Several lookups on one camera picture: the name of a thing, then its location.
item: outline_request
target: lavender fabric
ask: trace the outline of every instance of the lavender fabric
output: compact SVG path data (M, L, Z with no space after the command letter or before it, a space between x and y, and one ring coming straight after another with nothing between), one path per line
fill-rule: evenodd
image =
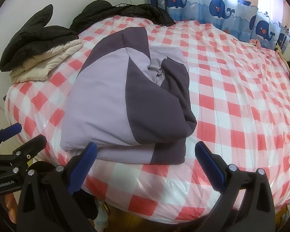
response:
M98 146L98 159L176 165L196 127L188 66L179 48L148 45L145 28L102 39L67 100L61 147Z

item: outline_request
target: mattress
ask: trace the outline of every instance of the mattress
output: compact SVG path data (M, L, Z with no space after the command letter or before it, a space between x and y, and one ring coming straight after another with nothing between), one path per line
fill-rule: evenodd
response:
M47 138L39 156L65 165L73 156L60 148L65 103L93 47L127 27L145 27L150 45L180 47L189 65L190 101L197 119L186 140L181 165L129 165L96 160L83 189L122 210L163 223L194 220L210 212L219 197L194 156L202 140L227 164L263 168L278 210L290 201L290 82L278 53L243 43L210 24L177 22L171 27L147 19L115 16L80 34L83 47L54 69L45 82L13 85L5 101L10 124L19 122L26 142ZM244 192L238 195L239 208Z

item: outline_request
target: metal screw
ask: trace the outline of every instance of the metal screw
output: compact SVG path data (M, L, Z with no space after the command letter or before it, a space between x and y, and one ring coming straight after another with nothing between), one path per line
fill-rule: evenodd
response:
M28 175L33 176L34 175L34 170L33 169L29 170L28 171Z
M18 173L19 168L18 167L14 167L12 171L13 171L13 173Z
M60 165L60 166L56 167L56 171L62 172L64 170L64 168L65 168L64 166Z
M231 171L235 172L235 171L237 170L237 166L234 165L234 164L230 164L230 165L229 165L229 169L230 169Z
M259 168L258 169L258 173L260 173L260 175L264 175L265 174L265 171L262 168Z

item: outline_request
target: blue gripper pad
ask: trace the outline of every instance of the blue gripper pad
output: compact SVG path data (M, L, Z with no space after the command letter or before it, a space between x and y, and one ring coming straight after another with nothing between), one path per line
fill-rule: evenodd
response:
M214 190L223 193L226 189L226 178L219 165L215 162L212 152L202 142L195 145L195 157L200 163Z
M97 152L97 145L90 142L80 155L75 156L78 157L78 161L69 175L68 191L71 195L81 189L89 170L97 158Z
M13 124L0 131L0 141L6 141L9 138L19 134L22 131L22 125L19 123Z

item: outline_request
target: black clamp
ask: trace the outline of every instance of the black clamp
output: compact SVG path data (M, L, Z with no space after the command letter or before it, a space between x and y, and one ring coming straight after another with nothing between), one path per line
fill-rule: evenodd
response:
M97 146L91 142L66 166L34 163L22 187L17 232L96 232L73 195L80 190L96 157Z
M274 232L275 210L271 188L263 169L255 173L227 165L207 146L198 142L195 156L214 190L221 193L210 214L195 232ZM246 189L239 212L232 225L225 227L241 189Z
M0 144L20 133L19 123L0 130ZM9 194L22 189L26 177L28 161L46 146L46 138L38 135L17 148L11 155L0 155L0 195Z

